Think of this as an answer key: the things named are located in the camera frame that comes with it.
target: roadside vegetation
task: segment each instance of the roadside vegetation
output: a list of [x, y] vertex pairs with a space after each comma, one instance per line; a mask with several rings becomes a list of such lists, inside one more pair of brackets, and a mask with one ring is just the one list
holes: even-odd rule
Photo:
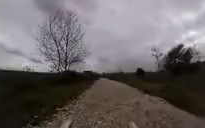
[[96, 74], [0, 70], [0, 127], [37, 125], [87, 90]]
[[107, 73], [104, 77], [164, 98], [176, 107], [205, 117], [205, 61], [194, 61], [195, 55], [191, 48], [180, 44], [162, 59], [156, 57], [156, 64], [161, 67], [156, 72], [144, 72], [139, 68], [133, 73]]

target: bare tree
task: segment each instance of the bare tree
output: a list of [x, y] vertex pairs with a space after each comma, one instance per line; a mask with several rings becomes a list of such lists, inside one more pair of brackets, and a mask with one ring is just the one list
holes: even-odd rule
[[161, 53], [161, 51], [156, 47], [153, 47], [151, 51], [152, 51], [152, 56], [154, 56], [155, 58], [155, 63], [157, 65], [157, 68], [158, 70], [160, 70], [163, 53]]
[[38, 48], [51, 70], [63, 72], [70, 66], [84, 62], [88, 50], [83, 41], [84, 32], [76, 13], [59, 10], [40, 27]]

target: cloud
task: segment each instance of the cloud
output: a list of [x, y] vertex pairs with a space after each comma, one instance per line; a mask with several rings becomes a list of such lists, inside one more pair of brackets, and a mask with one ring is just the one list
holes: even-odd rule
[[153, 46], [167, 51], [184, 42], [205, 49], [205, 0], [0, 0], [0, 50], [14, 56], [5, 60], [19, 64], [24, 61], [20, 57], [38, 63], [39, 53], [28, 32], [37, 31], [45, 12], [63, 4], [78, 13], [92, 52], [78, 68], [152, 70]]
[[0, 50], [2, 50], [2, 52], [5, 52], [7, 54], [12, 54], [12, 55], [15, 55], [17, 57], [27, 59], [32, 63], [42, 64], [41, 60], [36, 59], [34, 57], [31, 57], [31, 56], [28, 56], [27, 54], [25, 54], [24, 52], [22, 52], [18, 49], [10, 48], [3, 43], [0, 43]]

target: field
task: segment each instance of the field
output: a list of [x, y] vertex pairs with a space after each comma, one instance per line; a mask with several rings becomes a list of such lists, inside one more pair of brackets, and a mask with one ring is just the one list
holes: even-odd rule
[[205, 117], [205, 66], [199, 73], [170, 76], [164, 72], [109, 73], [105, 77], [126, 83], [144, 93], [164, 98], [174, 106], [194, 115]]
[[31, 73], [0, 70], [0, 127], [33, 125], [87, 90], [94, 74]]

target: gravel path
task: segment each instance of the gravel path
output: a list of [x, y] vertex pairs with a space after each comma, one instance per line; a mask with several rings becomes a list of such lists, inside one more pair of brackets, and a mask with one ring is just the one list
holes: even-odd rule
[[72, 128], [205, 128], [205, 119], [177, 109], [163, 99], [149, 96], [115, 81], [100, 79], [79, 100], [61, 108], [40, 128], [59, 128], [71, 119]]

